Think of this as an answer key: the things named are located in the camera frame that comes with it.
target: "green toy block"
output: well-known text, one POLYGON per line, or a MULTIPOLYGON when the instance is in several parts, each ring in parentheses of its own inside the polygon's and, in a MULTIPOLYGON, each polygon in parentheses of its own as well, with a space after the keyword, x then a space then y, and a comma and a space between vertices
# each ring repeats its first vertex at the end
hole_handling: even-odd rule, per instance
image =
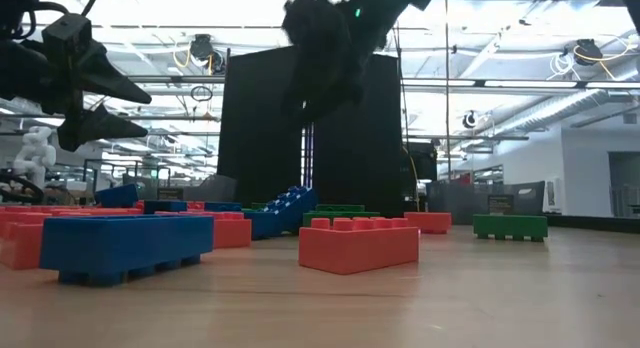
POLYGON ((331 204, 318 204, 316 206, 317 212, 364 212, 363 205, 331 205, 331 204))
POLYGON ((549 236, 547 217, 517 215, 483 215, 473 216, 473 233, 480 239, 488 239, 490 235, 496 240, 522 241, 530 237, 533 242, 543 242, 549 236))
POLYGON ((355 218, 355 217, 379 217, 378 212, 309 212, 305 213, 302 218, 303 227, 311 227, 311 220, 313 218, 329 218, 333 224, 333 218, 355 218))

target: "humanoid robot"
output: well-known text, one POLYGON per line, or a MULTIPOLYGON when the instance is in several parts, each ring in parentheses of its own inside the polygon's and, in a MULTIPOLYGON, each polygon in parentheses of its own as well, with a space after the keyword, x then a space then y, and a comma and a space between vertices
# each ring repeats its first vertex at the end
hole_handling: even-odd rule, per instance
POLYGON ((51 129, 31 127, 22 137, 22 149, 13 162, 15 175, 26 175, 40 189, 44 189, 47 168, 56 163, 56 149, 49 145, 51 129))

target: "wooden floor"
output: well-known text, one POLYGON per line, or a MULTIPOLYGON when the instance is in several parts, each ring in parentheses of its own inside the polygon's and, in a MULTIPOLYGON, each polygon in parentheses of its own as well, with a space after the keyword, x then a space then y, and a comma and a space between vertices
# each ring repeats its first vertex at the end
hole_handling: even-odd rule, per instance
POLYGON ((344 277, 298 267, 296 246, 255 242, 107 289, 0 268, 0 347, 640 346, 640 236, 457 228, 423 237, 419 265, 344 277))

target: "ceiling duct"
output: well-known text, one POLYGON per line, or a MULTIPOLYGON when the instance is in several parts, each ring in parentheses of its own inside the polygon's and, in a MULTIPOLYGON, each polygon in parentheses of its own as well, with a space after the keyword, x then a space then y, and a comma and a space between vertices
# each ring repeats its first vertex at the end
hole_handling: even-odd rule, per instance
MULTIPOLYGON (((640 60, 633 59, 629 63, 611 69, 611 73, 618 77, 620 81, 635 80, 638 78, 638 64, 640 64, 640 60)), ((612 97, 613 94, 607 90, 589 89, 564 97, 550 98, 514 115, 495 127, 477 133, 477 135, 480 136, 483 133, 502 135, 515 131, 528 133, 584 111, 597 108, 609 102, 612 97)))

